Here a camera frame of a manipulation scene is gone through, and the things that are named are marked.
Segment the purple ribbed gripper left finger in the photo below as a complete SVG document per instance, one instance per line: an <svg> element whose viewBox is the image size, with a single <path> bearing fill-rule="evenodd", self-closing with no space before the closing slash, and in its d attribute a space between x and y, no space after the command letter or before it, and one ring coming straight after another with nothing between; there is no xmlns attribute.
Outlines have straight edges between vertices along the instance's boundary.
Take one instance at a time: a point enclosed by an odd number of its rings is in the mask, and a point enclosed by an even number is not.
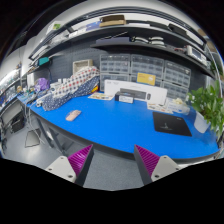
<svg viewBox="0 0 224 224"><path fill-rule="evenodd" d="M93 155L93 145L89 145L69 157L59 156L46 168L46 171L79 186L83 186Z"/></svg>

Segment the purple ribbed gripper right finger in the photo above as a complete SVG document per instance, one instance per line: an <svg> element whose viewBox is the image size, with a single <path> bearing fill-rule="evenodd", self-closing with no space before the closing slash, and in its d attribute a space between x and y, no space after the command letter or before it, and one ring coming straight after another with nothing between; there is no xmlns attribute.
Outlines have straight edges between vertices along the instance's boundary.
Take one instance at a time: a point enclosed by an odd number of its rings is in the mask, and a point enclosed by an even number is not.
<svg viewBox="0 0 224 224"><path fill-rule="evenodd" d="M144 185L155 182L181 169L169 156L158 156L138 145L134 146L134 157Z"/></svg>

